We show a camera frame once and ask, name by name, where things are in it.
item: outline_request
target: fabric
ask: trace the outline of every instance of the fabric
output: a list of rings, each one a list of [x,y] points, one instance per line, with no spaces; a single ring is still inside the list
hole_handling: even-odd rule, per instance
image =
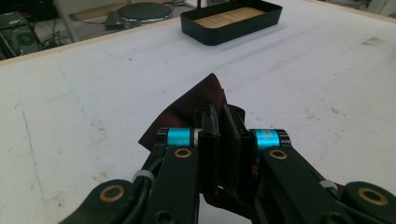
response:
[[[186,92],[154,120],[139,140],[139,144],[148,150],[154,148],[157,132],[161,128],[193,128],[194,109],[212,104],[218,115],[221,107],[226,104],[223,88],[215,74],[210,74],[191,90]]]
[[[165,108],[140,138],[139,144],[151,150],[154,148],[157,132],[161,128],[193,128],[194,109],[196,107],[212,104],[216,109],[218,117],[220,117],[222,106],[226,103],[227,101],[223,88],[220,86],[216,76],[210,74]],[[253,177],[257,176],[257,170],[253,170],[252,173]],[[227,183],[219,183],[219,185],[221,185],[221,189],[218,189],[217,193],[204,194],[207,203],[246,217],[254,224],[260,223],[254,209],[253,199],[246,200],[236,197],[232,194],[232,191],[227,188]]]

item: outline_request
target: stool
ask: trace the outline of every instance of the stool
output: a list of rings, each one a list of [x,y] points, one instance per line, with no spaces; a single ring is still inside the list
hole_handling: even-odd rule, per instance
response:
[[[172,9],[160,3],[134,3],[121,7],[117,13],[120,22],[134,27],[168,20]]]

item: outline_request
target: white table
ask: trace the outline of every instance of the white table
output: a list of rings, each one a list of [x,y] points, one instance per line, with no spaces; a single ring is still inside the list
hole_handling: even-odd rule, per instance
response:
[[[325,177],[396,194],[396,23],[276,0],[279,25],[208,47],[178,19],[0,62],[0,222],[56,223],[132,179],[137,140],[215,73],[249,128],[282,128]],[[201,223],[249,223],[202,203]]]

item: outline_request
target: blue ring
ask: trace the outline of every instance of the blue ring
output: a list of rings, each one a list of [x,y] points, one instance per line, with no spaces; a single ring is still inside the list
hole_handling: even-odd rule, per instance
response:
[[[280,147],[279,136],[274,129],[253,129],[256,134],[257,142],[257,160],[256,164],[260,164],[262,152],[268,147]]]
[[[187,147],[190,145],[190,128],[169,128],[167,146]]]

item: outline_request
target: black rectangular tray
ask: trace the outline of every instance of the black rectangular tray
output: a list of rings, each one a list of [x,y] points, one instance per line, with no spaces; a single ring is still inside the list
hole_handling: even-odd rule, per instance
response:
[[[195,22],[202,18],[242,7],[252,7],[264,12],[264,14],[227,24],[219,28],[207,28]],[[279,21],[281,11],[282,7],[260,0],[232,1],[211,7],[198,7],[195,10],[181,13],[181,31],[205,45],[215,46],[242,35],[248,35],[269,26],[276,25]]]

